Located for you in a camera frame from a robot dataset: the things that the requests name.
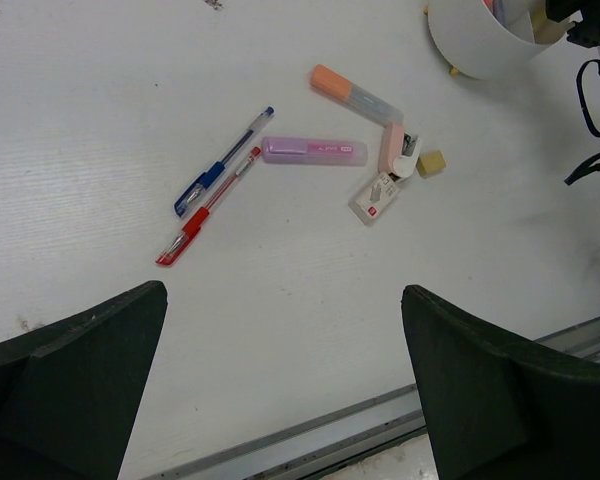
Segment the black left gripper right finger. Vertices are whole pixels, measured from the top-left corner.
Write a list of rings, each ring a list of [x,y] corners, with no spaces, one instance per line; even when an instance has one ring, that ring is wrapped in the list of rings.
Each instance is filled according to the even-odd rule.
[[[600,479],[600,364],[410,285],[403,328],[442,479]]]

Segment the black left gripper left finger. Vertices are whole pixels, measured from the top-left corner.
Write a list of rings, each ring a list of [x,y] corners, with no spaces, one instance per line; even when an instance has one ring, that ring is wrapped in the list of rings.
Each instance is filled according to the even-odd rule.
[[[168,306],[148,281],[0,343],[0,479],[115,479]]]

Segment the purple highlighter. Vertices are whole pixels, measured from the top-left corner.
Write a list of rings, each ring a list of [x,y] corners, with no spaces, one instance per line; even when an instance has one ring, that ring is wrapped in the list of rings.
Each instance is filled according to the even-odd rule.
[[[364,143],[296,137],[264,137],[263,161],[278,165],[365,166],[368,151]]]

